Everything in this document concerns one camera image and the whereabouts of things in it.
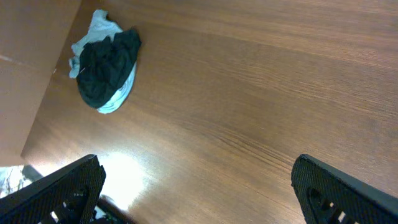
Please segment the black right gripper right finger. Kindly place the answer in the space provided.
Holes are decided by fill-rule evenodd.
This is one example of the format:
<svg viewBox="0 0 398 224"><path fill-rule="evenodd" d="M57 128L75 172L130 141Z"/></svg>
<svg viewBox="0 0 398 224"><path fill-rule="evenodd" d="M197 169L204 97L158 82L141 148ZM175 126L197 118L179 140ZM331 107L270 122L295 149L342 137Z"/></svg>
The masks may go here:
<svg viewBox="0 0 398 224"><path fill-rule="evenodd" d="M307 223L397 223L397 198L301 154L292 187Z"/></svg>

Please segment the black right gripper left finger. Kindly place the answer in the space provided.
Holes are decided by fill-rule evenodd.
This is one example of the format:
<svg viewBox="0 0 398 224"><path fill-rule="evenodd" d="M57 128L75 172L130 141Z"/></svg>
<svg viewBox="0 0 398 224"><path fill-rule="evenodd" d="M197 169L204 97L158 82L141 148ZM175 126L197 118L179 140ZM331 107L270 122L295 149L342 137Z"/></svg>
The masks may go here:
<svg viewBox="0 0 398 224"><path fill-rule="evenodd" d="M1 199L1 223L89 223L106 173L94 154Z"/></svg>

